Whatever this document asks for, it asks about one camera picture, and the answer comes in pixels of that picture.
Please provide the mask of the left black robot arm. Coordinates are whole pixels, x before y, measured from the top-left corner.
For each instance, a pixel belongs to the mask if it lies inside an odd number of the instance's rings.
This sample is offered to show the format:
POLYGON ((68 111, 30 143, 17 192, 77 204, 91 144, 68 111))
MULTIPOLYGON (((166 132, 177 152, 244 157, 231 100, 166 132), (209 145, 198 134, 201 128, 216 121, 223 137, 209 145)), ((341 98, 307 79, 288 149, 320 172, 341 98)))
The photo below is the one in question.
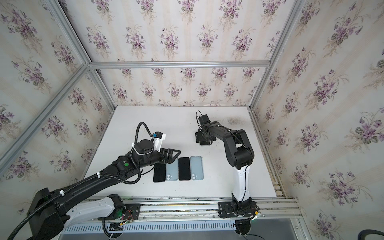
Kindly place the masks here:
POLYGON ((142 177, 141 168, 171 164, 181 154, 180 150, 153 147, 143 148, 153 141, 142 140, 131 150, 119 156, 103 170, 67 187, 50 191, 37 191, 28 210, 27 218, 33 240, 50 240, 57 236, 70 221, 69 211, 96 193, 117 185, 136 184, 142 177))

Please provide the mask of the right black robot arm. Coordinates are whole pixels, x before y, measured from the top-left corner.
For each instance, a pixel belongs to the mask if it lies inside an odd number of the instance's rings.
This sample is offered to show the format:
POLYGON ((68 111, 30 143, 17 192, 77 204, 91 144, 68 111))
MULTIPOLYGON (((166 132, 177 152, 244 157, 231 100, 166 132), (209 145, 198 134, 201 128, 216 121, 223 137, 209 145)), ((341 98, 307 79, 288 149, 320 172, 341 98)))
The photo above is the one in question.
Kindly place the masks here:
POLYGON ((198 130, 196 143, 209 146, 216 140, 224 144, 225 155, 231 167, 235 169, 235 186, 230 202, 220 202, 218 216, 222 219, 251 217, 256 215, 256 203, 250 194, 250 169, 255 153, 244 130, 232 130, 217 121, 211 121, 207 115, 197 117, 198 130))

